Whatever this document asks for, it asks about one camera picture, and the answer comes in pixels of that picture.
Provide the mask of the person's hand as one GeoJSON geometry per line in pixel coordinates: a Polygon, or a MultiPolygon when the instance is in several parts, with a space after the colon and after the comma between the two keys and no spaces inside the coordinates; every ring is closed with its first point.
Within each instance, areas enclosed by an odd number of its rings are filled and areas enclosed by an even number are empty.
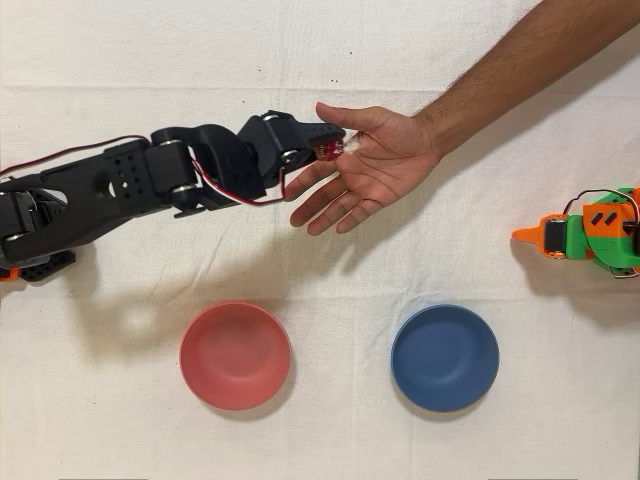
{"type": "Polygon", "coordinates": [[[286,199],[311,195],[291,214],[293,227],[317,236],[330,227],[347,233],[418,187],[439,163],[423,123],[379,106],[349,109],[316,105],[326,123],[353,130],[333,160],[312,163],[285,189],[286,199]]]}

